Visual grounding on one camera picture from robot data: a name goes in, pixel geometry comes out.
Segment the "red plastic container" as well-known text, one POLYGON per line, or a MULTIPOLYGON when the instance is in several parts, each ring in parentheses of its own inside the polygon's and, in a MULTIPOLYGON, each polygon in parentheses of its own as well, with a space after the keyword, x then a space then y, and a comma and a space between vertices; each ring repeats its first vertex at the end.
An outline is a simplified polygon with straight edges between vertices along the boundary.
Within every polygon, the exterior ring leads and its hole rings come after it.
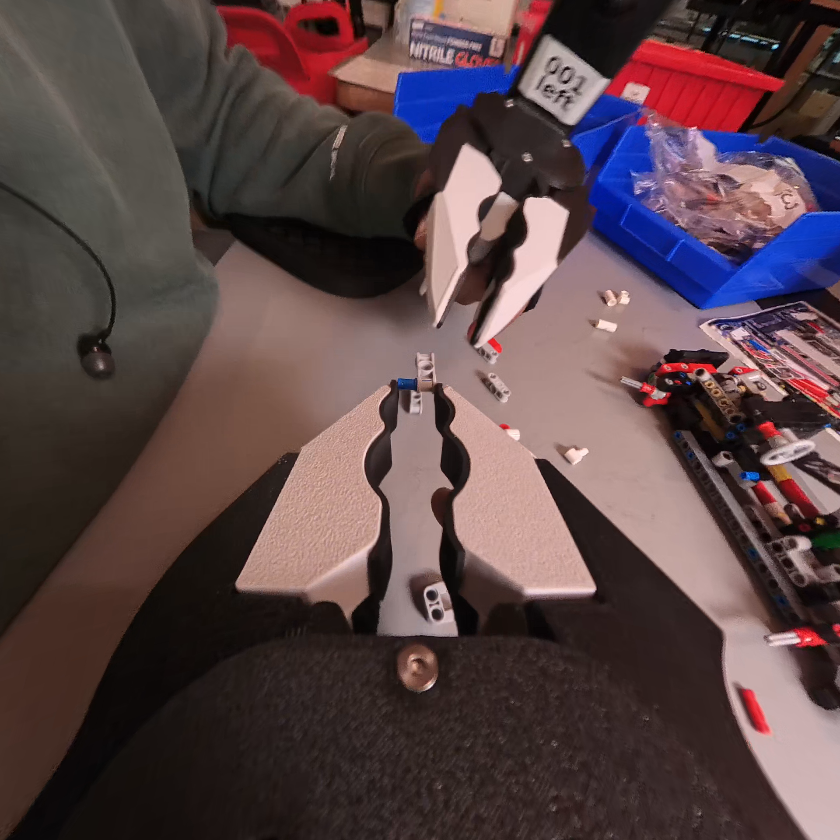
POLYGON ((243 46, 261 66, 321 104, 337 102, 332 72, 368 48, 362 3, 301 2, 283 20, 255 6, 218 5, 228 47, 243 46))

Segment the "red connector pin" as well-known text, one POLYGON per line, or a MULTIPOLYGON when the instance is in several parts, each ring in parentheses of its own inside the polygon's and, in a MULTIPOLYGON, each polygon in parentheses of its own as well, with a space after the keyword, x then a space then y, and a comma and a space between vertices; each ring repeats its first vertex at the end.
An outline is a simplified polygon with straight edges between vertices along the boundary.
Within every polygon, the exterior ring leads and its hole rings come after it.
POLYGON ((752 729, 763 736, 772 736, 772 728, 755 691, 741 685, 737 685, 736 688, 743 711, 752 729))

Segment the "holographic sticker sheet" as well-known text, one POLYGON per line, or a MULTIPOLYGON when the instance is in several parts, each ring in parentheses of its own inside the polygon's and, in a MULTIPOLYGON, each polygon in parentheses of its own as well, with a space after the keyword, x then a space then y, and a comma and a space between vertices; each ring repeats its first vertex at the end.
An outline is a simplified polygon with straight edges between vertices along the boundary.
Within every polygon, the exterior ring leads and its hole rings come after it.
POLYGON ((818 406, 838 427, 838 300, 826 298, 828 312, 794 301, 703 322, 700 329, 742 367, 758 370, 783 397, 800 397, 818 406))

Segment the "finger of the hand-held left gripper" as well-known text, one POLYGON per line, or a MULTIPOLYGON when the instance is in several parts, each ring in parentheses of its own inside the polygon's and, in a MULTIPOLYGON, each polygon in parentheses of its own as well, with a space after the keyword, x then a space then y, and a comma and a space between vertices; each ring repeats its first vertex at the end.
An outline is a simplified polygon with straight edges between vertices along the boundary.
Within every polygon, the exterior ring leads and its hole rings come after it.
POLYGON ((521 214, 524 239, 511 247, 508 261, 497 264, 500 277, 481 302, 470 336, 476 348, 495 339, 527 308, 559 263, 569 210, 551 197, 530 197, 521 214))
POLYGON ((490 159, 465 144, 434 197, 427 219, 427 307, 436 329, 446 319, 467 270, 469 245, 480 231, 480 206, 494 199, 500 187, 501 177, 490 159))

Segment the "person's green sweatshirt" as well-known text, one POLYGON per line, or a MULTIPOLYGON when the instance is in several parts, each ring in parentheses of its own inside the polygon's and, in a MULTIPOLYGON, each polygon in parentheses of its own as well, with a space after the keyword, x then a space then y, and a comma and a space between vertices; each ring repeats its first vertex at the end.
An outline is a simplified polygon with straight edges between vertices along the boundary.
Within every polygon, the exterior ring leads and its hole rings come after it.
POLYGON ((96 381, 77 339, 109 320, 107 287, 2 192, 3 632, 129 472, 214 315, 164 107, 191 69, 190 3, 2 2, 2 182, 85 239, 118 298, 115 374, 96 381))

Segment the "person's left forearm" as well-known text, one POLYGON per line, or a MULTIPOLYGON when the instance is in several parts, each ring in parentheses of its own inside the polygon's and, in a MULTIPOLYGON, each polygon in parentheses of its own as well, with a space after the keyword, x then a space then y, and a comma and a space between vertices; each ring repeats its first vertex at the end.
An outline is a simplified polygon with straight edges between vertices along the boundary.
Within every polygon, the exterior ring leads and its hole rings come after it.
POLYGON ((351 118, 301 95, 245 49, 228 48, 209 3, 190 8, 191 70, 170 132, 205 208, 404 238, 429 155, 415 132, 387 114, 351 118))

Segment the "red plastic bin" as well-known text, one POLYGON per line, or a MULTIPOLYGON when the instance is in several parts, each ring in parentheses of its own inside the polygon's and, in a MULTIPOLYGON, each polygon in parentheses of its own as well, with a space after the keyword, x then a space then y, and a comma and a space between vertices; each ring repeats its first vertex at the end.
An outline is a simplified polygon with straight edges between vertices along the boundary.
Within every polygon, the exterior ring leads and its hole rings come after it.
POLYGON ((727 59, 646 39, 605 93, 687 128, 738 132, 765 94, 784 81, 727 59))

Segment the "blue printed carton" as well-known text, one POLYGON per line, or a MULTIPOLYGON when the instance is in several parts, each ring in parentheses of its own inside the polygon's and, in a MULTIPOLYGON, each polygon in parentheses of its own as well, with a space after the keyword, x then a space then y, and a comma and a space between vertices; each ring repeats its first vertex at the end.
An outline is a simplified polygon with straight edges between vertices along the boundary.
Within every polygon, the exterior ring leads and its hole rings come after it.
POLYGON ((508 37, 434 17, 414 16, 408 28, 408 55, 439 67, 495 67, 504 60, 508 37))

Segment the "toy brick car chassis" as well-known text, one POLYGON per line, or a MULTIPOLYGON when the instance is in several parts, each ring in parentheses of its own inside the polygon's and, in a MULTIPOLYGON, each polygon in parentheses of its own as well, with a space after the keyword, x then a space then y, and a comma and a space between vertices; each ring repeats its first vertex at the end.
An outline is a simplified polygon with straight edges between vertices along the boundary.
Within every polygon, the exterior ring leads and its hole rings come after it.
POLYGON ((660 411, 676 453, 738 546, 781 628, 772 648, 801 651, 811 700, 838 711, 838 510, 823 511, 796 474, 838 493, 838 465, 816 437, 832 431, 812 402, 769 398, 760 369, 728 353, 671 350, 642 379, 621 384, 660 411))

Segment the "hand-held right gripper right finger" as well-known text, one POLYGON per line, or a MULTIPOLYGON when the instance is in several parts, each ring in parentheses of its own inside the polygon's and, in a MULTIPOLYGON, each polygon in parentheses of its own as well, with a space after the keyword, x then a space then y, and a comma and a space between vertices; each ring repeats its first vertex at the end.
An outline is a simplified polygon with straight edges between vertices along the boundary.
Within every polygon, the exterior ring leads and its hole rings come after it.
POLYGON ((451 489, 440 565, 467 618, 501 606, 590 599, 592 573, 538 460, 450 385, 434 389, 440 468, 451 489))

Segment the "person's left hand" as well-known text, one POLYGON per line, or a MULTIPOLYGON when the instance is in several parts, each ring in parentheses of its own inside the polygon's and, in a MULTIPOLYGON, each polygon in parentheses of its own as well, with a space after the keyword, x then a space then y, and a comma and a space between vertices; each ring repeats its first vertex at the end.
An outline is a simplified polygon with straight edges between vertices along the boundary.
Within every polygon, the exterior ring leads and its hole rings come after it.
POLYGON ((417 182, 416 202, 412 208, 414 212, 412 226, 413 244, 423 253, 427 247, 428 215, 437 191, 434 175, 429 169, 426 169, 417 182))

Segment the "black drawstring toggle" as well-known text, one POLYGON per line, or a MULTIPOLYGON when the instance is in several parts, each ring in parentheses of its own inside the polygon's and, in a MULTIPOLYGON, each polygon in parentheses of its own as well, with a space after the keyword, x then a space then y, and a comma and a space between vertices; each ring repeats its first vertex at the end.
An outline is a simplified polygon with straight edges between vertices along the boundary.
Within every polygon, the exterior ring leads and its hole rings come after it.
POLYGON ((38 204, 34 199, 22 194, 20 191, 4 182, 1 183, 1 190, 2 193, 10 195, 14 199, 26 205, 39 216, 42 216, 42 218, 44 218, 47 222, 69 237, 97 268, 108 290, 108 321, 103 328, 96 329, 92 332, 84 332, 79 335, 77 339, 77 354, 82 370, 84 370, 90 378, 96 381, 106 381, 111 379, 116 371, 116 363, 113 359, 109 341, 118 316, 118 298, 117 291, 108 268, 102 261, 102 258, 89 245, 89 243, 56 215, 38 204))

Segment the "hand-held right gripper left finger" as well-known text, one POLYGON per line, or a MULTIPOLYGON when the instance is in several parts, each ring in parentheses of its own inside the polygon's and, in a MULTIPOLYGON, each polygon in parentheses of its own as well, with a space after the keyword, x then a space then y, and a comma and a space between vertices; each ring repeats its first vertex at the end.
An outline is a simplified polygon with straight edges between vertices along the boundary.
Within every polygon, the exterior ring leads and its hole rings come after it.
POLYGON ((390 508, 396 384, 379 388, 298 454, 235 582, 243 595, 328 602, 378 622, 392 572, 390 508))

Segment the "clear bags of parts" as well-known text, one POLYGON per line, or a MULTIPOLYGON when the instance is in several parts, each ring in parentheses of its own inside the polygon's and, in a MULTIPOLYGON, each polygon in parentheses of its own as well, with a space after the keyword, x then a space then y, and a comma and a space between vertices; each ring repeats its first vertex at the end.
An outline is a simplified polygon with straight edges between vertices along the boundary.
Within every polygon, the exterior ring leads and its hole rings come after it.
POLYGON ((636 199, 734 264, 802 216, 822 210, 790 157, 756 150, 724 154, 697 128, 654 112, 645 133, 653 170, 633 174, 636 199))

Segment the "black mesh cushion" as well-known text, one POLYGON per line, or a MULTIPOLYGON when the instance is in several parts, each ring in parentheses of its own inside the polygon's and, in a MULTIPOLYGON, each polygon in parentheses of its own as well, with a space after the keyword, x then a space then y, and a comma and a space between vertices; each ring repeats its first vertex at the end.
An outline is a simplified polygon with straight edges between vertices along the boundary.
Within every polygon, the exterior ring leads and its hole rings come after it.
POLYGON ((224 221, 258 255, 339 298, 378 298, 424 269, 423 252, 402 238, 350 236, 283 217, 230 214, 224 221))

